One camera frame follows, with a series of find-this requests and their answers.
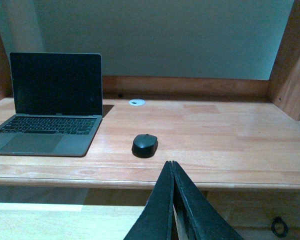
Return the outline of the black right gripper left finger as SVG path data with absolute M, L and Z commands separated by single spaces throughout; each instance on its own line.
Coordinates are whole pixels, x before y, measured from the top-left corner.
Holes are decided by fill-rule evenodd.
M 147 203 L 126 240 L 171 240 L 173 227 L 174 173 L 166 161 Z

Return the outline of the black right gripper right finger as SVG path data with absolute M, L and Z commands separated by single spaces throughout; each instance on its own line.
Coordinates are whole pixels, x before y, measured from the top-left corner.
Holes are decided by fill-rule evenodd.
M 176 161 L 173 205 L 180 240 L 242 240 Z

